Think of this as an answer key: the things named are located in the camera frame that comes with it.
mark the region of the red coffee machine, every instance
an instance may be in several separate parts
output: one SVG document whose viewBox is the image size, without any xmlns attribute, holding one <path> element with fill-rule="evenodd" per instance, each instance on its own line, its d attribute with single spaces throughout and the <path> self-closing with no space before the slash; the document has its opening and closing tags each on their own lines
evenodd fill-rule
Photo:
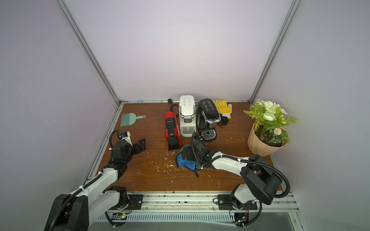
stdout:
<svg viewBox="0 0 370 231">
<path fill-rule="evenodd" d="M 181 149 L 180 130 L 174 112 L 164 114 L 164 127 L 166 131 L 167 151 Z"/>
</svg>

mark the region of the white flower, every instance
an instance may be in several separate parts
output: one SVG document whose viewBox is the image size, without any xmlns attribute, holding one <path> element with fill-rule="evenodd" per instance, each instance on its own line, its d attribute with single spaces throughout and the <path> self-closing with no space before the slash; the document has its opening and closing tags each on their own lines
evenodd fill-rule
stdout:
<svg viewBox="0 0 370 231">
<path fill-rule="evenodd" d="M 274 103 L 271 101 L 268 101 L 268 102 L 263 102 L 263 105 L 265 106 L 265 109 L 272 108 L 274 106 Z"/>
<path fill-rule="evenodd" d="M 272 114 L 272 113 L 270 113 L 270 112 L 265 112 L 265 113 L 263 113 L 263 118 L 265 119 L 265 120 L 268 120 L 268 121 L 273 121 L 273 120 L 275 120 L 276 118 L 275 118 L 275 115 L 274 114 Z"/>
<path fill-rule="evenodd" d="M 272 114 L 276 114 L 276 110 L 280 107 L 279 104 L 273 103 L 271 101 L 264 102 L 263 105 L 265 106 L 265 110 Z"/>
<path fill-rule="evenodd" d="M 287 114 L 286 111 L 282 108 L 280 108 L 281 113 Z"/>
<path fill-rule="evenodd" d="M 262 105 L 264 103 L 264 101 L 261 100 L 261 99 L 257 99 L 256 103 L 258 103 L 258 105 Z"/>
<path fill-rule="evenodd" d="M 274 128 L 274 134 L 275 135 L 280 135 L 281 134 L 281 129 L 280 128 Z"/>
</svg>

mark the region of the mounting plate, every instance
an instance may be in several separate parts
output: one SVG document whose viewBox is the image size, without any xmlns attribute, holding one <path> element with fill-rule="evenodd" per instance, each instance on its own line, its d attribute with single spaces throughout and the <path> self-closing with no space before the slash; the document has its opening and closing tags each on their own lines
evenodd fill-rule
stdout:
<svg viewBox="0 0 370 231">
<path fill-rule="evenodd" d="M 128 196 L 130 197 L 130 200 L 132 201 L 132 204 L 134 205 L 132 210 L 140 210 L 141 205 L 142 205 L 143 195 L 141 195 L 141 194 L 130 194 Z M 131 203 L 129 202 L 129 206 L 127 207 L 127 209 L 130 209 L 130 208 L 131 208 Z M 116 207 L 111 207 L 109 210 L 117 210 L 117 208 Z"/>
<path fill-rule="evenodd" d="M 218 197 L 218 202 L 220 202 L 220 200 L 222 200 L 223 203 L 225 203 L 225 204 L 231 204 L 229 194 L 218 194 L 217 197 Z M 256 203 L 253 204 L 252 201 L 248 201 L 246 203 L 246 205 L 248 206 L 249 210 L 257 210 L 257 204 Z M 224 205 L 224 204 L 220 204 L 220 203 L 218 203 L 218 209 L 219 210 L 235 210 L 235 208 L 233 208 L 232 205 Z"/>
</svg>

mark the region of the black coffee machine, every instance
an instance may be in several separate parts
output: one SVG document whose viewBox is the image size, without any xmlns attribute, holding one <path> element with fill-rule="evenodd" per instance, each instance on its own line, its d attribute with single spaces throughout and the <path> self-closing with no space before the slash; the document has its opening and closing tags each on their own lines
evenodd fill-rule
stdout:
<svg viewBox="0 0 370 231">
<path fill-rule="evenodd" d="M 213 141 L 217 137 L 217 123 L 221 121 L 221 115 L 211 99 L 202 99 L 196 107 L 196 127 L 203 141 Z"/>
</svg>

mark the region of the green brush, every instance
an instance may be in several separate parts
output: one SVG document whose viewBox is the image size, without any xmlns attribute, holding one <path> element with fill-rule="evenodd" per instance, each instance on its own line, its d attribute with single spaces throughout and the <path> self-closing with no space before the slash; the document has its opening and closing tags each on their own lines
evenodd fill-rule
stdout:
<svg viewBox="0 0 370 231">
<path fill-rule="evenodd" d="M 137 119 L 143 119 L 147 116 L 136 116 L 135 113 L 122 114 L 121 127 L 133 125 Z"/>
</svg>

